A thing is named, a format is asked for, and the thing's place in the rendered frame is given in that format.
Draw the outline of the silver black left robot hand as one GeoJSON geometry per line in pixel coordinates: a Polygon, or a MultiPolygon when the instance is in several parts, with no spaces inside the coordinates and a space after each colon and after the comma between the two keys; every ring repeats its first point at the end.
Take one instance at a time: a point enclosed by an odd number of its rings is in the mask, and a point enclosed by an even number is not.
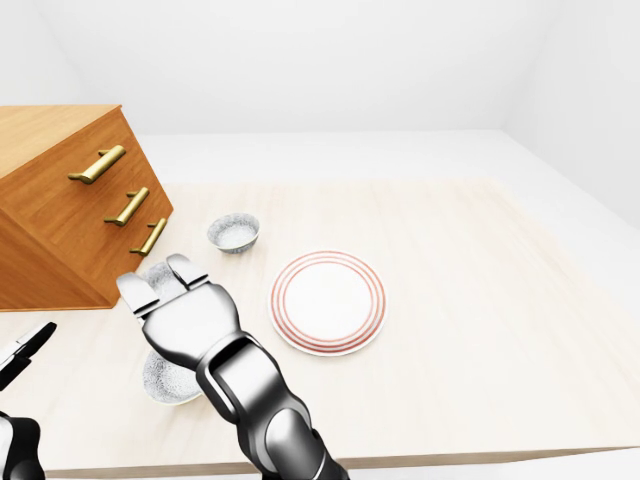
{"type": "Polygon", "coordinates": [[[10,385],[31,363],[31,357],[50,339],[54,322],[39,325],[0,349],[0,391],[10,385]]]}

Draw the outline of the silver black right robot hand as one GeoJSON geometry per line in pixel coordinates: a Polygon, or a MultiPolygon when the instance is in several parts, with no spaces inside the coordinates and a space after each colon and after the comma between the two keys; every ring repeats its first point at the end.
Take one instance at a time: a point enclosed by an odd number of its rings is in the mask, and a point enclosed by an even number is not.
{"type": "Polygon", "coordinates": [[[135,273],[119,276],[117,287],[149,345],[194,371],[208,352],[243,336],[238,310],[227,290],[185,255],[172,254],[166,263],[181,284],[179,294],[166,301],[135,273]]]}

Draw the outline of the patterned grey bowl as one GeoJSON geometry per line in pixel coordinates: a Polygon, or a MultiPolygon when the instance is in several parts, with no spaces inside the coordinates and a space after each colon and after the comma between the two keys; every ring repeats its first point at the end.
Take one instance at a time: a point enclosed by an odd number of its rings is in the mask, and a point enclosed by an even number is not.
{"type": "Polygon", "coordinates": [[[142,371],[146,394],[164,405],[181,405],[202,395],[195,373],[171,363],[151,350],[142,371]]]}
{"type": "Polygon", "coordinates": [[[184,286],[166,262],[150,267],[140,276],[151,286],[161,303],[166,303],[185,292],[184,286]]]}
{"type": "Polygon", "coordinates": [[[209,241],[221,252],[239,254],[250,249],[260,233],[260,222],[248,213],[232,213],[216,219],[207,230],[209,241]]]}

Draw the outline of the white plate with red rings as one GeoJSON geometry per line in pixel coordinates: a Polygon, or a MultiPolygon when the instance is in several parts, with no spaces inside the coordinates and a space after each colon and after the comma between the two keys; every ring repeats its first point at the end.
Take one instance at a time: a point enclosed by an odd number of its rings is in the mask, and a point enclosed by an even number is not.
{"type": "Polygon", "coordinates": [[[291,260],[268,292],[276,332],[292,347],[316,356],[354,353],[381,333],[389,310],[380,275],[339,250],[319,250],[291,260]]]}

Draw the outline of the wooden cabinet drawer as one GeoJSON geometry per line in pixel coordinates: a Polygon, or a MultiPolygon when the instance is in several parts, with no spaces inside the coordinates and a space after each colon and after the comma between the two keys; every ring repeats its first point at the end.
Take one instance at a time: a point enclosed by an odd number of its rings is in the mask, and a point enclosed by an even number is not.
{"type": "Polygon", "coordinates": [[[125,172],[141,150],[119,105],[0,107],[0,206],[22,218],[35,217],[48,202],[68,211],[67,175],[115,145],[126,154],[106,172],[125,172]]]}
{"type": "Polygon", "coordinates": [[[131,135],[67,139],[21,172],[8,203],[65,260],[92,275],[119,263],[135,269],[140,256],[130,251],[173,211],[131,135]]]}
{"type": "Polygon", "coordinates": [[[153,171],[117,173],[108,171],[87,185],[69,180],[72,192],[70,212],[63,216],[58,247],[93,290],[112,306],[119,293],[116,278],[137,269],[144,257],[132,254],[151,229],[148,223],[166,218],[173,211],[171,202],[153,171]],[[123,227],[105,223],[105,217],[118,215],[130,199],[126,193],[142,187],[149,195],[123,227]]]}

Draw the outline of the wooden cabinet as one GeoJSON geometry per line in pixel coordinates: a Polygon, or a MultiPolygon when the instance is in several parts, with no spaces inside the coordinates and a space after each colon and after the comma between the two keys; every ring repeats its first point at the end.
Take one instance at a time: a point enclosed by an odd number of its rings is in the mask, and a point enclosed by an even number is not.
{"type": "Polygon", "coordinates": [[[172,211],[120,106],[0,106],[0,311],[113,307],[172,211]]]}

